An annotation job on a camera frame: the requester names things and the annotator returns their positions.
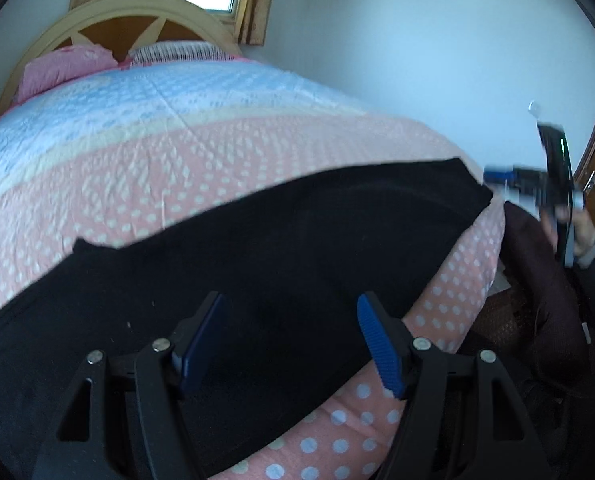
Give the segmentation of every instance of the light blue bedspread section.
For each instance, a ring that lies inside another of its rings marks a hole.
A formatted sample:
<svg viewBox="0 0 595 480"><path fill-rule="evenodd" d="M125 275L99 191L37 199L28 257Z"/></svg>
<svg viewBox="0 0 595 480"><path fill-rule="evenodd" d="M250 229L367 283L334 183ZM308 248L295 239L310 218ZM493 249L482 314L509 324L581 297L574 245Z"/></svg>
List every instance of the light blue bedspread section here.
<svg viewBox="0 0 595 480"><path fill-rule="evenodd" d="M158 64L63 84L0 119L0 178L63 143L123 124L216 108L363 105L294 73L247 61Z"/></svg>

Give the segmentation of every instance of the dark jacket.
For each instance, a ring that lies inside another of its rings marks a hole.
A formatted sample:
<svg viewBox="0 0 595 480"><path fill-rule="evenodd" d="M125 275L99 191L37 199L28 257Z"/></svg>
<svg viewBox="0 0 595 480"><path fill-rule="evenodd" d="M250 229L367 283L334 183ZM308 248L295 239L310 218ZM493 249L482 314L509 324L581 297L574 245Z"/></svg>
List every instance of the dark jacket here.
<svg viewBox="0 0 595 480"><path fill-rule="evenodd" d="M513 355L500 350L502 361L529 410L552 478L595 480L595 259L568 274L537 220L509 203L505 212L501 257L529 292L535 333ZM577 282L581 302L569 280ZM484 344L491 343L471 332L461 352Z"/></svg>

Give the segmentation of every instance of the polka dots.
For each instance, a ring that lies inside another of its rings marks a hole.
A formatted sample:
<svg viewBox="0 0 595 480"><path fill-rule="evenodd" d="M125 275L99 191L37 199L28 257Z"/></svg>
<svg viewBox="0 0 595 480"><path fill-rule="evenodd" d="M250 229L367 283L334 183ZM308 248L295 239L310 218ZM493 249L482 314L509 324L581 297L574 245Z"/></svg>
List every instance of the polka dots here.
<svg viewBox="0 0 595 480"><path fill-rule="evenodd" d="M266 476L271 480L280 480L284 476L284 468L280 464L271 464L266 468Z"/></svg>
<svg viewBox="0 0 595 480"><path fill-rule="evenodd" d="M284 438L278 437L273 442L271 442L268 445L268 447L269 447L269 449L273 449L274 451L277 451L278 449L282 449L285 444L286 444L286 442L284 441Z"/></svg>
<svg viewBox="0 0 595 480"><path fill-rule="evenodd" d="M386 420L389 424L396 424L400 420L400 412L398 410L391 410L386 415Z"/></svg>
<svg viewBox="0 0 595 480"><path fill-rule="evenodd" d="M242 462L235 464L231 469L231 473L235 473L236 475L243 475L249 470L249 462L248 460L242 460Z"/></svg>
<svg viewBox="0 0 595 480"><path fill-rule="evenodd" d="M374 420L375 416L373 416L373 413L371 412L362 412L362 414L359 416L359 421L364 426L370 426L371 424L373 424Z"/></svg>
<svg viewBox="0 0 595 480"><path fill-rule="evenodd" d="M369 462L367 465L365 465L362 468L362 474L364 474L364 475L373 474L374 471L375 471L375 464L373 462Z"/></svg>
<svg viewBox="0 0 595 480"><path fill-rule="evenodd" d="M303 422L306 422L307 424L312 424L316 420L317 420L316 412L309 413L308 415L305 416L305 418L303 418Z"/></svg>
<svg viewBox="0 0 595 480"><path fill-rule="evenodd" d="M371 394L371 387L368 384L359 384L355 389L355 394L360 399L368 399Z"/></svg>
<svg viewBox="0 0 595 480"><path fill-rule="evenodd" d="M331 423L334 426L341 426L346 422L346 413L342 410L335 410L331 414Z"/></svg>
<svg viewBox="0 0 595 480"><path fill-rule="evenodd" d="M302 477L302 480L317 480L320 476L320 472L317 467L309 466L302 469L300 476Z"/></svg>
<svg viewBox="0 0 595 480"><path fill-rule="evenodd" d="M302 442L300 442L299 446L300 449L307 454L315 453L317 451L317 441L312 437L305 438Z"/></svg>
<svg viewBox="0 0 595 480"><path fill-rule="evenodd" d="M377 444L375 442L375 439L373 439L373 438L367 438L362 443L362 449L364 451L373 451L373 450L375 450L376 447L377 447Z"/></svg>
<svg viewBox="0 0 595 480"><path fill-rule="evenodd" d="M333 443L333 452L337 454L346 453L349 450L349 443L343 438L339 438Z"/></svg>
<svg viewBox="0 0 595 480"><path fill-rule="evenodd" d="M336 480L345 480L351 474L351 470L347 466L343 465L338 467L333 474L335 475Z"/></svg>

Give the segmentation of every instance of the bedspread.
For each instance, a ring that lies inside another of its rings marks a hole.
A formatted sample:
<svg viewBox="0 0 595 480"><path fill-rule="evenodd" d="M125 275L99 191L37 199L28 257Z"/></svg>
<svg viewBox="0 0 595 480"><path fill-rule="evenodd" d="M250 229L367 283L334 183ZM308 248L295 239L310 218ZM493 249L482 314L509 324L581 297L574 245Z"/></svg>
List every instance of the bedspread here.
<svg viewBox="0 0 595 480"><path fill-rule="evenodd" d="M64 84L0 119L0 308L77 237L118 247L308 173L453 156L481 178L462 150L423 124L374 114L257 63L177 62ZM459 347L493 281L501 204L494 200L465 232L407 314L415 335ZM339 396L220 476L366 478L401 410L367 365ZM336 460L316 461L318 446Z"/></svg>

